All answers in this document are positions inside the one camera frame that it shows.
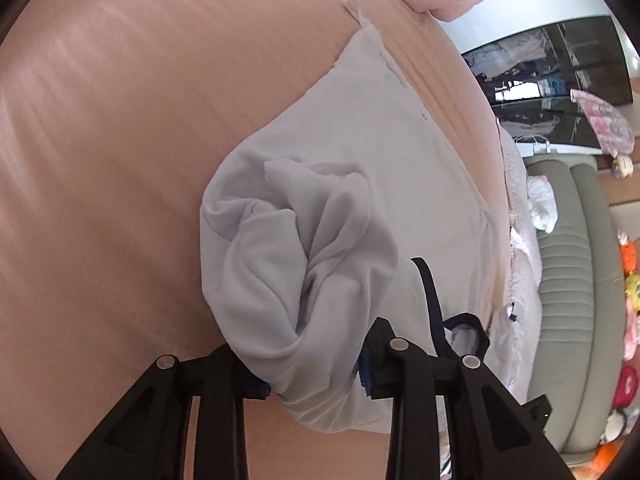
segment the silver screw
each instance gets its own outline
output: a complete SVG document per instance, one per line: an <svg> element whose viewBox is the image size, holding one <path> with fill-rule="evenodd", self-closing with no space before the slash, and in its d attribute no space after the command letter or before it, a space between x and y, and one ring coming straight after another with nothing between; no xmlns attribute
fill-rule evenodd
<svg viewBox="0 0 640 480"><path fill-rule="evenodd" d="M393 348L394 350L398 350L399 352L402 352L407 348L409 348L409 343L406 341L406 339L402 339L401 337L396 337L391 340L391 342L389 343L389 346L391 346L391 348Z"/></svg>
<svg viewBox="0 0 640 480"><path fill-rule="evenodd" d="M462 358L462 364L465 365L467 368L471 368L472 370L475 370L476 368L479 368L481 365L480 359L478 359L475 355L465 355Z"/></svg>
<svg viewBox="0 0 640 480"><path fill-rule="evenodd" d="M156 366L161 370L168 370L175 365L175 357L172 355L163 355L156 361Z"/></svg>

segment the white towel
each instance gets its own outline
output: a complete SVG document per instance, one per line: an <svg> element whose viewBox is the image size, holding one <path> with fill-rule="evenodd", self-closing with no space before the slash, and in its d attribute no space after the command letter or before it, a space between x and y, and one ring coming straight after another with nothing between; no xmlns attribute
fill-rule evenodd
<svg viewBox="0 0 640 480"><path fill-rule="evenodd" d="M368 399L355 376L367 330L384 317L433 354L410 258L430 266L444 319L480 314L497 229L378 32L353 13L362 29L334 68L207 187L202 289L231 348L296 420L388 432L391 401Z"/></svg>

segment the pink bed sheet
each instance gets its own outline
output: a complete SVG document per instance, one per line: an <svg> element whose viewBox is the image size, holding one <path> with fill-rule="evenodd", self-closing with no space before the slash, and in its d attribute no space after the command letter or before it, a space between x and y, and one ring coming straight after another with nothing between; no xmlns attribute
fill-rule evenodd
<svg viewBox="0 0 640 480"><path fill-rule="evenodd" d="M0 427L38 480L156 356L221 343L200 290L202 193L331 68L357 28L340 1L32 0L0 46ZM431 16L359 1L500 224L486 303L501 306L491 109ZM248 410L256 478L382 474L386 437L294 431L278 413Z"/></svg>

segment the gray sofa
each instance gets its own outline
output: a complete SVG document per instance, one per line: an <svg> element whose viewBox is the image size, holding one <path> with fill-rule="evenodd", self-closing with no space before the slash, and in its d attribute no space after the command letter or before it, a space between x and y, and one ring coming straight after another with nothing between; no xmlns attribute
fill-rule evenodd
<svg viewBox="0 0 640 480"><path fill-rule="evenodd" d="M610 413L622 368L624 276L609 203L588 156L526 159L546 175L558 204L551 234L538 233L542 331L529 398L553 408L546 436L570 465L590 460Z"/></svg>

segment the black strap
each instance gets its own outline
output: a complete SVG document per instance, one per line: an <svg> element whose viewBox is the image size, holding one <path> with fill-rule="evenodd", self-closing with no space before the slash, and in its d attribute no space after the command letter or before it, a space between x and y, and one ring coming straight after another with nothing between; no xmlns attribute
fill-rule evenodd
<svg viewBox="0 0 640 480"><path fill-rule="evenodd" d="M444 329L453 330L460 325L466 325L474 332L478 337L478 348L476 349L476 357L481 360L484 359L487 349L489 348L489 337L482 327L480 320L468 312L457 314L450 317L446 321L442 320L442 309L440 307L440 301L438 300L438 294L436 292L435 283L433 283L433 276L429 266L422 258L412 258L411 261L418 267L420 277L422 279L422 286L424 287L424 295L427 299L427 309L429 311L429 327L431 332L431 339L436 350L438 357L445 357L447 359L459 359L460 356L456 354L451 348L449 341L444 334Z"/></svg>

